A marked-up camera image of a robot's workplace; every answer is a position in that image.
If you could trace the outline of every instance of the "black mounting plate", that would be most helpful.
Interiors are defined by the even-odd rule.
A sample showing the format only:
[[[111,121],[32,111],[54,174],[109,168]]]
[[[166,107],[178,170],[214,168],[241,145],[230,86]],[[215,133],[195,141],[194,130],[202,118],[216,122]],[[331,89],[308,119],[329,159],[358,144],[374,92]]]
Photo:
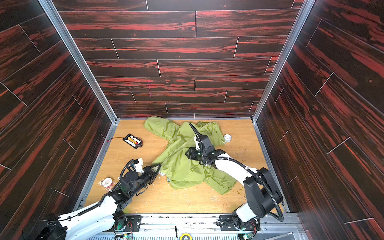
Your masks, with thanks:
[[[132,224],[132,228],[133,228],[132,231],[138,232],[140,230],[140,226],[141,226],[141,216],[140,215],[126,215],[125,217],[127,218],[127,222],[130,222]],[[126,232],[129,231],[129,224],[125,228],[125,231]]]
[[[232,215],[220,215],[220,220],[232,221]],[[223,222],[223,225],[220,226],[220,229],[222,231],[238,231],[235,228],[235,225],[233,223],[226,223],[226,222]],[[254,231],[253,225],[252,224],[248,224],[248,227],[246,227],[244,231]]]

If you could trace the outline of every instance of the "back wall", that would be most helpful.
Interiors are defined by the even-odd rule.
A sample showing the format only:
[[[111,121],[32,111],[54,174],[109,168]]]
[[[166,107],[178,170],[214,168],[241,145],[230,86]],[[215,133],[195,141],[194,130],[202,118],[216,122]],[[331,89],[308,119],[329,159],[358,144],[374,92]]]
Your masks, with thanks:
[[[302,0],[54,0],[119,118],[250,117]]]

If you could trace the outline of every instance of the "olive green garment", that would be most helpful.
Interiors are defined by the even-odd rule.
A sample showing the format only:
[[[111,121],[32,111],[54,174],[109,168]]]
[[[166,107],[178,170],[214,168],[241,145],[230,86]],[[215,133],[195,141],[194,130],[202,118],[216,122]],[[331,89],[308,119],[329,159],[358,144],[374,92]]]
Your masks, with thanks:
[[[227,173],[212,166],[202,166],[198,161],[187,158],[185,153],[195,146],[195,133],[187,122],[179,126],[168,119],[150,117],[144,127],[169,141],[165,151],[153,164],[162,164],[160,171],[167,175],[172,188],[182,189],[206,182],[218,193],[224,194],[235,185],[236,180]],[[208,135],[214,146],[225,144],[216,122],[199,122],[194,127],[201,134]]]

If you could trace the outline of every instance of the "dark wood plank wall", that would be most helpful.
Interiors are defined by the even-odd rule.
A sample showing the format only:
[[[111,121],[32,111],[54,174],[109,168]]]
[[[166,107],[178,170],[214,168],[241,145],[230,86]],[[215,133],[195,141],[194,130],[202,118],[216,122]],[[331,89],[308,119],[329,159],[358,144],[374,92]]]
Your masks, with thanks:
[[[257,120],[314,240],[384,239],[383,18],[382,1],[317,0]]]
[[[251,117],[301,0],[54,0],[120,118]]]
[[[73,210],[111,123],[37,0],[0,22],[0,239],[18,240]]]

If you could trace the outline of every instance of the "tape measure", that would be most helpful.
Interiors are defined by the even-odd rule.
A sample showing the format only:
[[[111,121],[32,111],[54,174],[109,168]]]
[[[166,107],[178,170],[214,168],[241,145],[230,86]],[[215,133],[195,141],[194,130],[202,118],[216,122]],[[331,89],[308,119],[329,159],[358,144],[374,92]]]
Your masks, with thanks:
[[[192,237],[189,233],[183,233],[181,236],[180,236],[180,240],[192,240]]]

